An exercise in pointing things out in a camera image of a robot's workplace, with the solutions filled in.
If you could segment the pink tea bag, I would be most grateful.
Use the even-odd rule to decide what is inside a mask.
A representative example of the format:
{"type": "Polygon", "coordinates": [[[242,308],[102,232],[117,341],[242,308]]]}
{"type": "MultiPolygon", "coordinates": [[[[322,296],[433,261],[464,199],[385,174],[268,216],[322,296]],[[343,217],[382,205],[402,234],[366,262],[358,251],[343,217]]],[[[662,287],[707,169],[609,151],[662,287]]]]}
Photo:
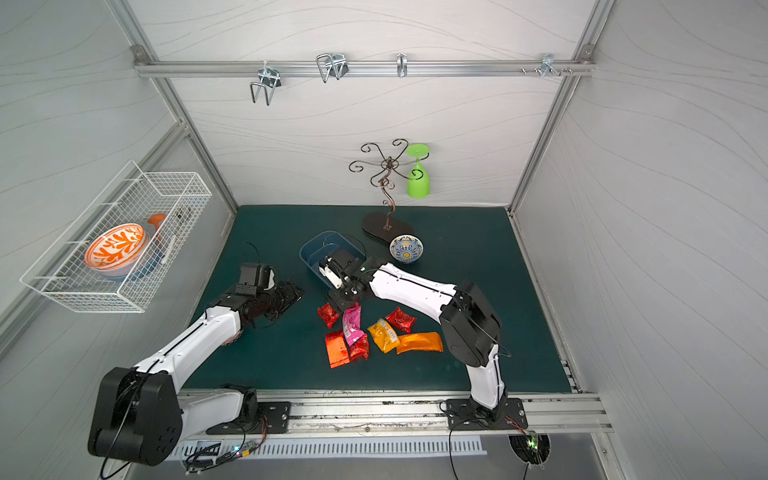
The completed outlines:
{"type": "Polygon", "coordinates": [[[361,329],[361,306],[358,303],[354,303],[344,311],[342,329],[348,346],[353,346],[364,336],[364,331],[361,329]]]}

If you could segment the yellow foil tea bag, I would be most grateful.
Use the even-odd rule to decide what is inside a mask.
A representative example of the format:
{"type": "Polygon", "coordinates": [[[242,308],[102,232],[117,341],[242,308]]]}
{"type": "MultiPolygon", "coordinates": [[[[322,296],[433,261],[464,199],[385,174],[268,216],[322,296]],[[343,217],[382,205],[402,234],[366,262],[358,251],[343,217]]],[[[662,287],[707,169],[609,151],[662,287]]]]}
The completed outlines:
{"type": "Polygon", "coordinates": [[[384,319],[379,319],[368,328],[374,343],[384,354],[396,349],[400,339],[393,327],[384,319]]]}

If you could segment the orange foil tea bag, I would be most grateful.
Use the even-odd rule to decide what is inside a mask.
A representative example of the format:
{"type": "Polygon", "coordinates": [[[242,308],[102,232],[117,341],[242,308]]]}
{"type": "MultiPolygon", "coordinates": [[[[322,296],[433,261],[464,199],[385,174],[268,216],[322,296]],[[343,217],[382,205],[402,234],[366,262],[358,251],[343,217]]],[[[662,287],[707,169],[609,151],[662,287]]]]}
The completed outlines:
{"type": "Polygon", "coordinates": [[[396,346],[397,354],[400,355],[410,351],[443,352],[442,337],[438,332],[401,335],[399,337],[399,344],[396,346]]]}

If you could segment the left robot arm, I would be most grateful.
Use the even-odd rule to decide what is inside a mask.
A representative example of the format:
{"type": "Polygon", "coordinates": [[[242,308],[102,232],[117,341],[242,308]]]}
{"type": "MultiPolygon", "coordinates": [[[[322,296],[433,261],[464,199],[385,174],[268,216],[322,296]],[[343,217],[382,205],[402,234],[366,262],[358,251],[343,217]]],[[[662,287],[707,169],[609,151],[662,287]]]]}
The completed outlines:
{"type": "Polygon", "coordinates": [[[236,285],[158,352],[133,367],[113,368],[99,385],[89,453],[155,466],[179,442],[201,432],[286,433],[288,402],[260,403],[255,389],[233,384],[196,394],[181,389],[220,346],[236,340],[255,319],[283,314],[302,294],[290,281],[268,290],[236,285]]]}

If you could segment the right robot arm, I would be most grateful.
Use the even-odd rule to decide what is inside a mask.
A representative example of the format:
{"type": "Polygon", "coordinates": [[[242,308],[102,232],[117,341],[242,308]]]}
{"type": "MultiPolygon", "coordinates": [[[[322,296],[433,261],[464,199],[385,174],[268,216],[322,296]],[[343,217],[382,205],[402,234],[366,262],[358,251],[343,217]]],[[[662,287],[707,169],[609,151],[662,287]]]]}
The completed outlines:
{"type": "Polygon", "coordinates": [[[473,415],[488,422],[500,418],[507,404],[499,364],[501,322],[477,285],[435,282],[379,258],[362,260],[342,248],[323,257],[317,272],[330,287],[328,299],[337,311],[369,295],[436,321],[448,350],[467,368],[473,415]]]}

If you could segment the large red tea bag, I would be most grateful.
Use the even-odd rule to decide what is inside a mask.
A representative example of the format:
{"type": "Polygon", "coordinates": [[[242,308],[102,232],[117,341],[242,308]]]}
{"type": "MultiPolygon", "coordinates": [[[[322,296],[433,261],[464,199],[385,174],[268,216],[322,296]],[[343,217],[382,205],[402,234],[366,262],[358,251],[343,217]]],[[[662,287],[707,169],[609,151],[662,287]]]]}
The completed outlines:
{"type": "Polygon", "coordinates": [[[335,331],[326,334],[325,345],[331,369],[338,368],[350,363],[349,352],[342,331],[335,331]]]}

